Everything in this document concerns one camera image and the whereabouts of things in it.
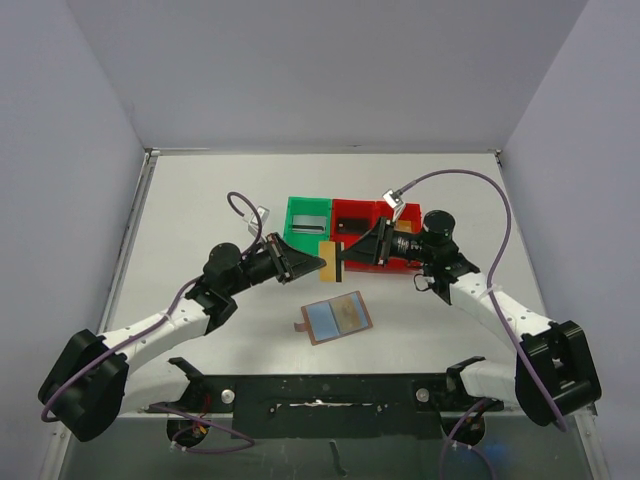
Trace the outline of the dark grey credit card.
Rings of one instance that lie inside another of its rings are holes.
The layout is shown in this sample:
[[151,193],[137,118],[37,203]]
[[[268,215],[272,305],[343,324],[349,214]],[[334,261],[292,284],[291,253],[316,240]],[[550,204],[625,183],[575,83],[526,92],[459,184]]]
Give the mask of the dark grey credit card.
[[361,236],[369,229],[370,222],[367,218],[338,217],[336,220],[335,233],[337,235]]

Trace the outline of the brown leather card holder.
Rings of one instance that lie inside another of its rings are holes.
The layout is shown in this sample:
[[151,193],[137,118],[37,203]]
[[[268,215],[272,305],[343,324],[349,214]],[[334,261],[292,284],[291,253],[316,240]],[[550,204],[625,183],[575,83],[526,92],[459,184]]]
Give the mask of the brown leather card holder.
[[353,291],[301,308],[302,320],[294,331],[304,333],[312,345],[334,341],[369,330],[373,321],[360,291]]

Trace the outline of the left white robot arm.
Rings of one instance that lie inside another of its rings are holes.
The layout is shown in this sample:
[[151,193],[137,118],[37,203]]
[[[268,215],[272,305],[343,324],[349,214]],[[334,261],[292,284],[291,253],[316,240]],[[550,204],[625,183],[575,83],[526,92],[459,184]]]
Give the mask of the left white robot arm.
[[288,284],[325,265],[277,233],[247,254],[232,243],[215,246],[201,275],[183,285],[167,309],[119,330],[97,335],[84,329],[69,339],[38,392],[42,421],[62,423],[80,441],[96,438],[122,413],[132,374],[223,326],[237,309],[235,295],[271,279]]

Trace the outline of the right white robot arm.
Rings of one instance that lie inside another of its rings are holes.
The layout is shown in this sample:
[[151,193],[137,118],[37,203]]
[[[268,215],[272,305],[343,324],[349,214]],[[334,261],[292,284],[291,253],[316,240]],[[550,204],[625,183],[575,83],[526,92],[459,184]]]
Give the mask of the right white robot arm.
[[599,400],[602,388],[583,329],[538,314],[490,283],[460,252],[454,227],[453,216],[441,210],[428,212],[417,233],[398,231],[381,217],[341,257],[378,266],[391,259],[418,264],[429,291],[514,349],[512,364],[478,359],[450,368],[464,394],[515,404],[540,426]]

